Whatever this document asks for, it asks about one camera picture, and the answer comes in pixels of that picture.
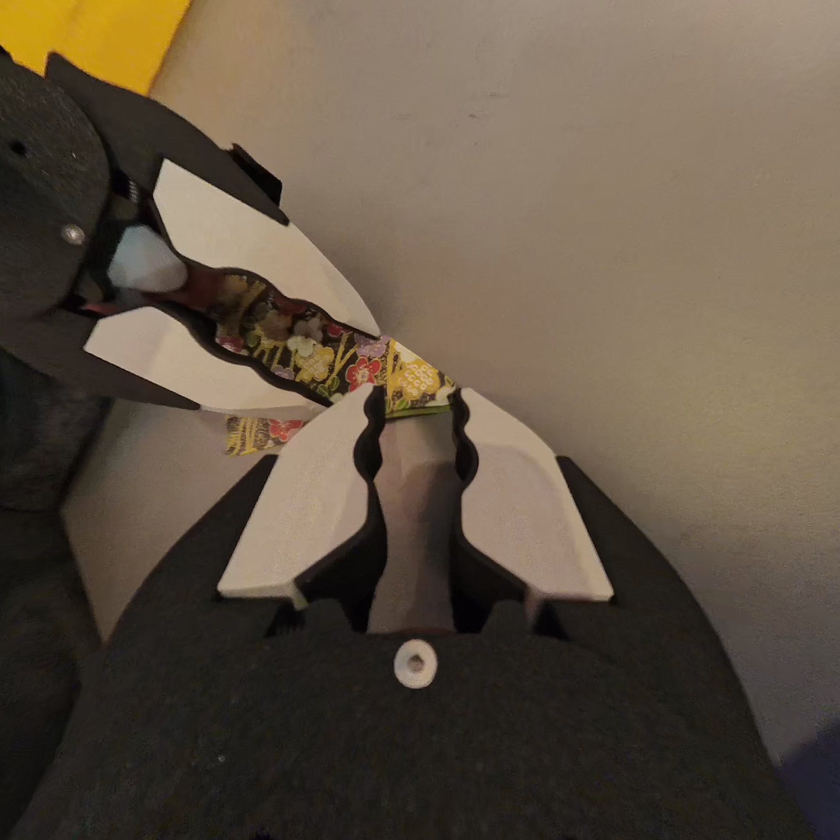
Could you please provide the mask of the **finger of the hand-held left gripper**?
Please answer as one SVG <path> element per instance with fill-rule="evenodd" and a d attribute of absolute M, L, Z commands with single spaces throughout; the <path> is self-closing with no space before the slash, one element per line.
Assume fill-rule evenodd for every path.
<path fill-rule="evenodd" d="M 162 308 L 100 319 L 84 351 L 208 412 L 307 422 L 327 409 L 306 388 L 201 337 L 184 317 Z"/>
<path fill-rule="evenodd" d="M 169 160 L 161 164 L 152 203 L 174 251 L 187 261 L 257 277 L 332 322 L 381 335 L 359 292 L 294 224 L 278 222 Z"/>

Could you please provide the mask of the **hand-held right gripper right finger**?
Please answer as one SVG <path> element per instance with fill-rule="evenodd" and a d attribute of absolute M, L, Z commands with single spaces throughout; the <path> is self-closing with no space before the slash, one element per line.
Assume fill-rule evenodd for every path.
<path fill-rule="evenodd" d="M 613 585 L 551 447 L 474 389 L 458 389 L 451 406 L 456 632 L 480 632 L 502 602 L 530 622 L 554 602 L 609 603 Z"/>

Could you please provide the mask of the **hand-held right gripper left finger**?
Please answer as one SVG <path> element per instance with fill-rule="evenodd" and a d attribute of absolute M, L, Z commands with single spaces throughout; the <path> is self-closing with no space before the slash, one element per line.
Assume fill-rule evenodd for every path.
<path fill-rule="evenodd" d="M 361 385 L 281 450 L 217 584 L 229 599 L 281 599 L 296 611 L 338 602 L 369 627 L 387 537 L 375 477 L 384 388 Z"/>

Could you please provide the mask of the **green floral origami paper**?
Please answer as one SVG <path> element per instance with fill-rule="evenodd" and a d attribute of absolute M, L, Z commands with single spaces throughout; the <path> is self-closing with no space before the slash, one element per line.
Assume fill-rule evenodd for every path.
<path fill-rule="evenodd" d="M 345 329 L 255 279 L 226 276 L 220 289 L 217 344 L 307 395 L 336 403 L 372 384 L 384 388 L 388 420 L 448 410 L 453 381 L 394 339 Z"/>

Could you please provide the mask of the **yellow plastic bin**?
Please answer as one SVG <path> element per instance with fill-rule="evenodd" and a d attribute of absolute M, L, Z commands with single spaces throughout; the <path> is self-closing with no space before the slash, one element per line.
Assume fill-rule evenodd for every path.
<path fill-rule="evenodd" d="M 40 76 L 58 54 L 87 74 L 147 95 L 190 1 L 2 1 L 1 43 Z"/>

